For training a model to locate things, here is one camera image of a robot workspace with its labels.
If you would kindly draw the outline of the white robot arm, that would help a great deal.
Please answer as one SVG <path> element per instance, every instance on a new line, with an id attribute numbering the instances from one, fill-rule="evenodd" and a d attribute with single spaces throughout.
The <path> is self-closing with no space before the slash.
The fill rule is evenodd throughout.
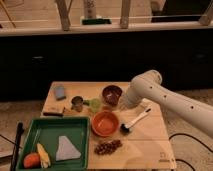
<path id="1" fill-rule="evenodd" d="M 213 106 L 164 88 L 157 70 L 135 76 L 121 96 L 126 108 L 138 106 L 143 99 L 151 100 L 177 113 L 182 119 L 213 138 Z"/>

